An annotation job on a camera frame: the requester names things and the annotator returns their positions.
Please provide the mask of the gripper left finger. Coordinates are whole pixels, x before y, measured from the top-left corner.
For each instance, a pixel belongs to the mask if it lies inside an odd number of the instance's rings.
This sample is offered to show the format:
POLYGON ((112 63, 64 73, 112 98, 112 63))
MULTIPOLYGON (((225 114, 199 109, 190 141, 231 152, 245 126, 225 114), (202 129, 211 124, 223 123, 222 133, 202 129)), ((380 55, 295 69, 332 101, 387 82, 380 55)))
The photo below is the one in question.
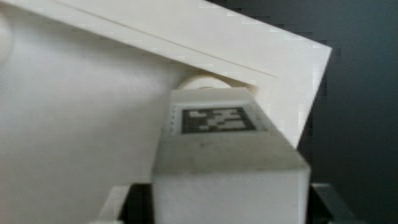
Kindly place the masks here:
POLYGON ((119 220, 122 206, 126 202, 129 187, 115 186, 110 190, 108 197, 99 210, 94 224, 122 224, 119 220))

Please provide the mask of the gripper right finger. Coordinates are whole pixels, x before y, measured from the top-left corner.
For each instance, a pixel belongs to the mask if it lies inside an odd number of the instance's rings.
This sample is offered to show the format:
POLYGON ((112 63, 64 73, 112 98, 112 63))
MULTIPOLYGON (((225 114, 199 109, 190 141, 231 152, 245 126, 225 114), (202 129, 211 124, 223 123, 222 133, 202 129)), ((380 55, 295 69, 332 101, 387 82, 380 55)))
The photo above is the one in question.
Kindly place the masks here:
POLYGON ((311 184, 309 224, 362 224, 330 184, 311 184))

